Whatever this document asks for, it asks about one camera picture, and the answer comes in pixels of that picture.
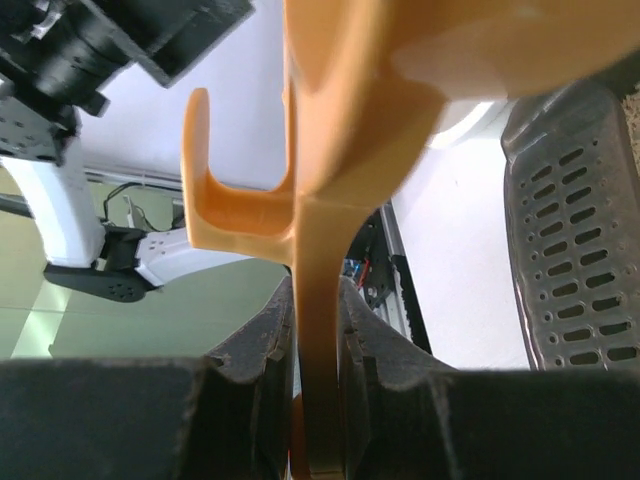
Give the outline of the brown litter box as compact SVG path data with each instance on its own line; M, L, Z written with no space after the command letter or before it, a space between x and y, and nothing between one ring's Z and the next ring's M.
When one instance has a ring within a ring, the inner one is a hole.
M518 101L501 138L516 304L534 369L639 366L639 178L614 94Z

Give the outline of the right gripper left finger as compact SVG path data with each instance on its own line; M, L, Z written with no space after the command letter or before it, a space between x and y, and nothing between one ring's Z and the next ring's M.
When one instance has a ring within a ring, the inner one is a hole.
M1 365L5 479L283 479L294 308L285 278L200 357Z

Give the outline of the yellow litter scoop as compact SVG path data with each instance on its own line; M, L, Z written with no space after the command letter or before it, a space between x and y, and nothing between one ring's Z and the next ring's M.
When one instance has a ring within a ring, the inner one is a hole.
M639 44L635 1L287 1L287 169L270 191L209 167L205 89L188 102L182 185L190 243L293 272L306 450L344 475L338 286L360 226L401 186L447 105L543 93Z

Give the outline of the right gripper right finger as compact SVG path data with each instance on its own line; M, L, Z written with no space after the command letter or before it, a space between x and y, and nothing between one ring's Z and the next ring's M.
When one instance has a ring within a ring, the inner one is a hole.
M631 371L461 371L339 287L350 479L635 479Z

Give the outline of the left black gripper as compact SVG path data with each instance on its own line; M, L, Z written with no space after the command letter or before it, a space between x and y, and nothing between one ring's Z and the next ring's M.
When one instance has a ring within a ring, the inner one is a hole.
M131 63L168 88L254 11L250 1L4 1L1 78L49 109L93 116Z

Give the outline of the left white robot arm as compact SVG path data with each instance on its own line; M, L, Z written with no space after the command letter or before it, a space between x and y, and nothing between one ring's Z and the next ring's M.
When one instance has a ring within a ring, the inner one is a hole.
M1 165L32 218L51 283L136 302L174 279L231 263L166 230L118 227L96 208L98 175L118 190L182 191L179 138L190 91L220 94L212 163L222 183L265 192L283 179L279 1L5 1Z

